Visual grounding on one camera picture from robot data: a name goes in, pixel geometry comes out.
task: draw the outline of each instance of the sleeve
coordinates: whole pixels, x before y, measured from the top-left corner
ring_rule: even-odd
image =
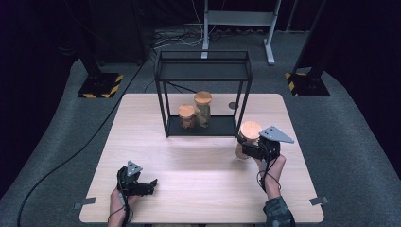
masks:
[[[294,216],[288,209],[283,197],[266,201],[263,212],[266,214],[267,227],[293,227]]]

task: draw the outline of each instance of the wooden table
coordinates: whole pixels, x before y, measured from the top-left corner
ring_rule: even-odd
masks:
[[[211,113],[231,114],[235,94],[212,94]],[[171,110],[194,103],[194,95],[169,95]],[[281,193],[298,223],[323,220],[305,160],[284,103],[279,95],[250,94],[243,122],[275,126],[295,140],[282,143],[287,157]],[[116,173],[131,160],[143,168],[139,183],[158,179],[154,194],[138,200],[135,223],[261,223],[266,194],[256,181],[257,165],[239,160],[234,137],[165,136],[155,94],[124,95],[100,157],[87,198],[96,203],[82,207],[83,222],[107,222]]]

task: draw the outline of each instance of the cork lid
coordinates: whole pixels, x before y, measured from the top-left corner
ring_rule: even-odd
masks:
[[[247,139],[259,138],[262,127],[255,121],[246,121],[241,125],[241,134]]]
[[[212,100],[212,95],[208,92],[201,91],[195,94],[194,99],[198,104],[208,104]]]
[[[195,108],[189,104],[184,104],[178,109],[178,114],[182,117],[189,117],[194,113],[195,113]]]

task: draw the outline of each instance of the person's left hand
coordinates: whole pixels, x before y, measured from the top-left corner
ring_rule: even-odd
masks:
[[[123,224],[124,217],[126,216],[126,211],[124,210],[124,205],[121,204],[120,200],[120,191],[115,188],[110,195],[110,216],[109,216],[109,227],[120,227]],[[128,205],[130,209],[132,209],[136,200],[138,200],[140,196],[129,196],[128,197]]]

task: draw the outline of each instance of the dark background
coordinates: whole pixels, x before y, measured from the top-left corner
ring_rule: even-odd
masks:
[[[154,27],[196,21],[191,1],[148,2]],[[222,0],[210,2],[210,9],[221,8]],[[286,30],[294,2],[283,0],[276,29]],[[0,8],[1,196],[44,134],[57,110],[70,67],[78,59],[65,3],[83,25],[96,32],[90,1],[7,0]],[[203,0],[194,3],[202,20]],[[319,0],[299,1],[291,29],[310,30],[320,6]],[[262,0],[226,1],[224,8],[271,11],[273,4]],[[339,37],[324,70],[347,89],[400,176],[401,16],[397,9],[395,0],[328,0],[305,44],[299,68],[316,67],[327,40]],[[82,34],[90,50],[96,52],[93,34],[84,29]]]

